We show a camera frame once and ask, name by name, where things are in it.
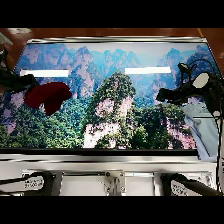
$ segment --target red cloth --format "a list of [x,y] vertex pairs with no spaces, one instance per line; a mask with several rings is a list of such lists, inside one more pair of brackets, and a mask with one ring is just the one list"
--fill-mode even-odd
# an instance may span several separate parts
[[63,82],[51,82],[27,90],[24,102],[31,108],[39,108],[43,103],[48,116],[61,108],[62,102],[72,97],[69,87]]

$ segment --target television screen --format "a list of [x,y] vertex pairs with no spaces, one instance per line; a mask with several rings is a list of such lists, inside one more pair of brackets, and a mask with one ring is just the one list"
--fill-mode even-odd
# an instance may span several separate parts
[[[47,116],[43,106],[24,103],[25,92],[6,93],[0,104],[0,147],[196,149],[181,107],[156,96],[162,87],[180,86],[178,63],[202,58],[220,74],[206,43],[27,44],[15,72],[44,70],[36,78],[40,85],[64,82],[72,97]],[[203,71],[212,68],[198,61],[193,78]]]

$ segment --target screen bezel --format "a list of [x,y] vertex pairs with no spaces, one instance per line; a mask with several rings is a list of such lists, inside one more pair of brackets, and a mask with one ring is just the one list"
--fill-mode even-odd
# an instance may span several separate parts
[[[107,36],[107,37],[66,37],[66,38],[44,38],[31,39],[27,41],[23,51],[30,44],[55,44],[55,43],[110,43],[110,42],[157,42],[157,43],[206,43],[209,51],[215,61],[215,64],[221,74],[217,61],[206,38],[199,37],[163,37],[163,36]],[[25,154],[25,155],[81,155],[81,156],[198,156],[197,149],[131,149],[131,150],[113,150],[113,149],[78,149],[78,148],[1,148],[0,154]]]

